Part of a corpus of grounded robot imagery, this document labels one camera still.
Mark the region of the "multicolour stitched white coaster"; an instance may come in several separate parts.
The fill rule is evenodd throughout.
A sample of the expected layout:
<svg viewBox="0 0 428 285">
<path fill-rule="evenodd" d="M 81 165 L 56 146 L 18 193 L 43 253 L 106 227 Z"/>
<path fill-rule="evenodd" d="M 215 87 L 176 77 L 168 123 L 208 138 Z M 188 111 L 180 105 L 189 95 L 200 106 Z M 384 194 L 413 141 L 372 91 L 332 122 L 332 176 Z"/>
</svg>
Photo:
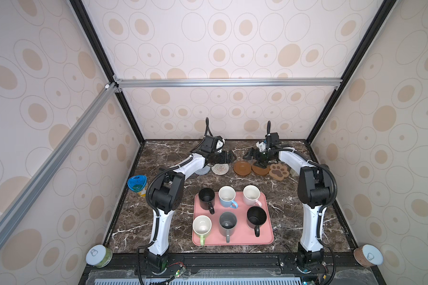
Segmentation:
<svg viewBox="0 0 428 285">
<path fill-rule="evenodd" d="M 229 165 L 228 164 L 216 164 L 211 167 L 211 171 L 219 176 L 225 175 L 229 171 Z"/>
</svg>

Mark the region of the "round brown wooden coaster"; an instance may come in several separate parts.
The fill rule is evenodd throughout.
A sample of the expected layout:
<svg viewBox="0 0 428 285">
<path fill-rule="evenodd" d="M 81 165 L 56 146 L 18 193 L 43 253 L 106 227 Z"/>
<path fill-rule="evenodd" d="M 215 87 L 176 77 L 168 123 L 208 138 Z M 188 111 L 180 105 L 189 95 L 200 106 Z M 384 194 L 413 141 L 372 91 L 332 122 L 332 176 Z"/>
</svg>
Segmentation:
<svg viewBox="0 0 428 285">
<path fill-rule="evenodd" d="M 259 176 L 266 176 L 266 175 L 269 173 L 269 171 L 270 171 L 270 167 L 269 167 L 269 166 L 267 166 L 266 168 L 262 168 L 262 167 L 259 167 L 259 166 L 256 166 L 256 165 L 253 165 L 253 166 L 252 166 L 252 171 L 253 171 L 256 175 L 259 175 Z"/>
</svg>

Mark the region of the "brown paw shaped coaster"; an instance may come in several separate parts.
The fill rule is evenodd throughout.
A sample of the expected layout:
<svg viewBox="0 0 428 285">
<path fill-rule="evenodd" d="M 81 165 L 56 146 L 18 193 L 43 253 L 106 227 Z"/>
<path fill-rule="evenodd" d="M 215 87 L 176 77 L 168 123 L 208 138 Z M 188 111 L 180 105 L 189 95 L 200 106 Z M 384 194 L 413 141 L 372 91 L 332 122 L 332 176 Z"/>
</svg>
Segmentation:
<svg viewBox="0 0 428 285">
<path fill-rule="evenodd" d="M 287 165 L 282 163 L 274 163 L 270 165 L 269 176 L 275 180 L 283 181 L 290 176 L 290 171 Z"/>
</svg>

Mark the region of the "light blue mug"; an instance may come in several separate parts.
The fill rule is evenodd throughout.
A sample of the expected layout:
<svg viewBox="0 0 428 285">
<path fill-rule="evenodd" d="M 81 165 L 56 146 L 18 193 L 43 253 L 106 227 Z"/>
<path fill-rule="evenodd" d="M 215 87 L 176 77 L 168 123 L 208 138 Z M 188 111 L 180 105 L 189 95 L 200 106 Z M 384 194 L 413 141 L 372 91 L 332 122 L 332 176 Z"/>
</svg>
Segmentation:
<svg viewBox="0 0 428 285">
<path fill-rule="evenodd" d="M 236 192 L 231 186 L 223 186 L 218 192 L 220 203 L 225 208 L 237 209 L 238 203 L 235 201 Z"/>
</svg>

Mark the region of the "pink white mug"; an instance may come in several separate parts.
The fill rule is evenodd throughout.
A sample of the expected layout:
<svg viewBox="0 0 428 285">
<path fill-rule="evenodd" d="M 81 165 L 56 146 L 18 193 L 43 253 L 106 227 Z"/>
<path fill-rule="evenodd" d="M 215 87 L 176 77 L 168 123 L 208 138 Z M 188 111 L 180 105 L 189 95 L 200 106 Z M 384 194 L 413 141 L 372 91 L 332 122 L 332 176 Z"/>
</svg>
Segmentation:
<svg viewBox="0 0 428 285">
<path fill-rule="evenodd" d="M 261 196 L 260 190 L 258 189 L 258 187 L 254 185 L 247 185 L 243 189 L 243 202 L 245 203 L 245 205 L 262 208 L 263 205 L 259 201 L 260 196 Z"/>
</svg>

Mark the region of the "light blue woven coaster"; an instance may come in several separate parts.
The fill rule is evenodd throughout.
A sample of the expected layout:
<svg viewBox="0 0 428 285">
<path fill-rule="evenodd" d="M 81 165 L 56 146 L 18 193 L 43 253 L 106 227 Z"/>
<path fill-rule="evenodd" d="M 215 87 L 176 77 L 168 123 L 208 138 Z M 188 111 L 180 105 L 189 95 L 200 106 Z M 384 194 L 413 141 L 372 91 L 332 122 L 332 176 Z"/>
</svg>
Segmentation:
<svg viewBox="0 0 428 285">
<path fill-rule="evenodd" d="M 211 170 L 210 166 L 205 166 L 202 169 L 200 169 L 198 171 L 195 171 L 195 174 L 197 174 L 197 175 L 206 175 L 206 174 L 209 173 L 210 170 Z"/>
</svg>

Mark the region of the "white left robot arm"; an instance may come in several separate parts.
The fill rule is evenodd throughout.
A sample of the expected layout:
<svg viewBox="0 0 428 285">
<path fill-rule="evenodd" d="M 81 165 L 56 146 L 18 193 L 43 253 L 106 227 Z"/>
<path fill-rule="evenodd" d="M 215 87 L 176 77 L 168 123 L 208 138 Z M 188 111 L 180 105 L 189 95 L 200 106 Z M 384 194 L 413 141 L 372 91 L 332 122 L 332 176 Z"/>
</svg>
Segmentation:
<svg viewBox="0 0 428 285">
<path fill-rule="evenodd" d="M 144 258 L 156 273 L 166 270 L 168 263 L 169 234 L 175 210 L 183 199 L 184 183 L 195 172 L 207 165 L 232 163 L 236 156 L 223 149 L 225 140 L 206 135 L 190 151 L 188 158 L 168 168 L 160 168 L 146 191 L 146 202 L 153 210 L 153 226 L 150 241 L 138 247 L 144 250 Z"/>
</svg>

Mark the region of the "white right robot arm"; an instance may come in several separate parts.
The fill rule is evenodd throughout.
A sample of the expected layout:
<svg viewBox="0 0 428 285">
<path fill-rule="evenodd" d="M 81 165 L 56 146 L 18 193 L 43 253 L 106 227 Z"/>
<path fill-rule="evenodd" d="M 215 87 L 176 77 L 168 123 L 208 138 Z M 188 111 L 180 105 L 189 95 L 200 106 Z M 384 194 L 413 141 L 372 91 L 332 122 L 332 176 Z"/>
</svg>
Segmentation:
<svg viewBox="0 0 428 285">
<path fill-rule="evenodd" d="M 306 158 L 293 147 L 283 145 L 278 133 L 270 131 L 243 159 L 254 159 L 255 165 L 261 168 L 279 160 L 298 173 L 297 195 L 303 204 L 303 233 L 298 244 L 296 265 L 303 273 L 314 270 L 322 263 L 324 248 L 327 247 L 322 241 L 325 211 L 334 203 L 338 192 L 336 179 L 329 167 Z"/>
</svg>

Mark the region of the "blue lidded white cup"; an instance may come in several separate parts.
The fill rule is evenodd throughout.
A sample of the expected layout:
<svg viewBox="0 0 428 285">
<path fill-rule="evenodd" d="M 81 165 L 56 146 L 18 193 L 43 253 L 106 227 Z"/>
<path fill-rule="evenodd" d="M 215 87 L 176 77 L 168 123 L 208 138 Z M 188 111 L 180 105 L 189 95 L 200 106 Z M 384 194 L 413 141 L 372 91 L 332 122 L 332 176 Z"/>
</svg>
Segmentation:
<svg viewBox="0 0 428 285">
<path fill-rule="evenodd" d="M 128 179 L 127 186 L 129 190 L 139 194 L 141 197 L 146 196 L 148 178 L 145 175 L 136 175 Z"/>
</svg>

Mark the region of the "black mug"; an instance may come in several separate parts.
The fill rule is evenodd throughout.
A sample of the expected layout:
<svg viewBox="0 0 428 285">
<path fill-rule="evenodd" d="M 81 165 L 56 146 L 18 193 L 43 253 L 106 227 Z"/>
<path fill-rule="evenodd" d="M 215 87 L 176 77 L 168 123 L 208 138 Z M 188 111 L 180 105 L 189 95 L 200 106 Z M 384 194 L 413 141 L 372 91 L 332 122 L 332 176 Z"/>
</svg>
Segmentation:
<svg viewBox="0 0 428 285">
<path fill-rule="evenodd" d="M 215 191 L 211 188 L 203 188 L 199 191 L 199 201 L 202 209 L 209 211 L 211 215 L 215 214 Z"/>
<path fill-rule="evenodd" d="M 258 206 L 250 207 L 247 211 L 247 224 L 254 230 L 255 237 L 260 236 L 260 227 L 267 221 L 267 214 L 264 209 Z"/>
</svg>

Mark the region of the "black mug front right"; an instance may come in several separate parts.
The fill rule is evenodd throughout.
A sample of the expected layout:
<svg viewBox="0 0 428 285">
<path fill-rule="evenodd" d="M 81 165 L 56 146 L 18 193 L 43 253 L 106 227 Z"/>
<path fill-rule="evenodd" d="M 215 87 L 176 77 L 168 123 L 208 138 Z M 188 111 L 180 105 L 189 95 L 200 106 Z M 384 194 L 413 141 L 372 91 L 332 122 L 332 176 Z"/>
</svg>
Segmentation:
<svg viewBox="0 0 428 285">
<path fill-rule="evenodd" d="M 260 236 L 260 227 L 267 221 L 267 214 L 264 209 L 258 206 L 250 207 L 247 211 L 247 224 L 254 230 L 255 237 Z"/>
</svg>

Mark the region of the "pink tray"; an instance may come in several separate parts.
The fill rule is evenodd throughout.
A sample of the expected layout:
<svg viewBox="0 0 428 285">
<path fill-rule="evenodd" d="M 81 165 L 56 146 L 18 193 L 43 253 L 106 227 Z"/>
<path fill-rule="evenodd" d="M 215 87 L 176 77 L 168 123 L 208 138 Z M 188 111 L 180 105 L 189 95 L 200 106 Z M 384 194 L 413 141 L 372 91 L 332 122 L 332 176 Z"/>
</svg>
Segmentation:
<svg viewBox="0 0 428 285">
<path fill-rule="evenodd" d="M 260 227 L 260 236 L 255 236 L 254 229 L 247 224 L 247 210 L 250 208 L 243 201 L 243 193 L 237 192 L 235 201 L 238 204 L 237 209 L 226 208 L 220 204 L 219 197 L 215 197 L 215 214 L 211 215 L 208 210 L 202 209 L 199 196 L 194 198 L 194 217 L 207 216 L 212 222 L 212 227 L 204 240 L 205 246 L 234 246 L 234 245 L 268 245 L 273 243 L 274 234 L 271 224 L 271 218 L 268 217 L 264 225 Z M 219 218 L 221 214 L 230 211 L 235 214 L 237 224 L 234 228 L 230 242 L 226 241 L 226 237 L 220 231 Z"/>
</svg>

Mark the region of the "green white mug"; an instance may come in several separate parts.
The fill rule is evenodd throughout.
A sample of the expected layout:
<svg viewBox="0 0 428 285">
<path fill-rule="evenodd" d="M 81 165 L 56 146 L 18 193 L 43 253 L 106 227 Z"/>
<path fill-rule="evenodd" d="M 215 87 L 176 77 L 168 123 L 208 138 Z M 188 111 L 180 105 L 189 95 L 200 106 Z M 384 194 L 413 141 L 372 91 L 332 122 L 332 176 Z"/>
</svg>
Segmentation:
<svg viewBox="0 0 428 285">
<path fill-rule="evenodd" d="M 205 246 L 206 238 L 210 234 L 212 221 L 208 216 L 198 216 L 194 219 L 192 228 L 194 233 L 200 238 L 200 245 Z"/>
</svg>

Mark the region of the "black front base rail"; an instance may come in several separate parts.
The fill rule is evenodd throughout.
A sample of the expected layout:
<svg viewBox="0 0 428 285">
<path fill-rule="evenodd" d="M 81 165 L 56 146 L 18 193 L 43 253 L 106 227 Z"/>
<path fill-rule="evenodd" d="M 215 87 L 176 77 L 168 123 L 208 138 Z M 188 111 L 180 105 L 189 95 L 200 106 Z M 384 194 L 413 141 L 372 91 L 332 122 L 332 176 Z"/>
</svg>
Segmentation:
<svg viewBox="0 0 428 285">
<path fill-rule="evenodd" d="M 297 269 L 290 252 L 268 254 L 171 254 L 168 268 L 157 273 L 137 254 L 116 254 L 103 268 L 87 266 L 81 285 L 383 285 L 378 267 L 364 268 L 352 253 L 328 255 L 309 273 Z"/>
</svg>

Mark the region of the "black right corner post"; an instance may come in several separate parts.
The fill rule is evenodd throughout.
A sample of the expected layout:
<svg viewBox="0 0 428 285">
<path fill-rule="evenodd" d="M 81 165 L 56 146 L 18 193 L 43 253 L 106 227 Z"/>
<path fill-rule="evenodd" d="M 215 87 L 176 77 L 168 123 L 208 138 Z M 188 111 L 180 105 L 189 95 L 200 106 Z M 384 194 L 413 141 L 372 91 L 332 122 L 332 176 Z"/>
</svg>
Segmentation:
<svg viewBox="0 0 428 285">
<path fill-rule="evenodd" d="M 317 134 L 320 132 L 329 114 L 335 107 L 338 99 L 342 95 L 342 92 L 344 91 L 350 79 L 354 75 L 357 67 L 360 65 L 361 60 L 365 57 L 365 54 L 372 45 L 373 41 L 376 39 L 380 29 L 384 25 L 387 17 L 393 10 L 396 3 L 396 0 L 385 0 L 380 5 L 378 12 L 372 18 L 372 22 L 367 27 L 365 35 L 361 39 L 358 48 L 355 50 L 353 57 L 351 58 L 344 73 L 341 76 L 342 82 L 340 86 L 335 88 L 335 90 L 331 94 L 328 102 L 326 103 L 309 136 L 307 137 L 306 144 L 308 146 L 311 145 L 312 142 L 314 142 Z"/>
</svg>

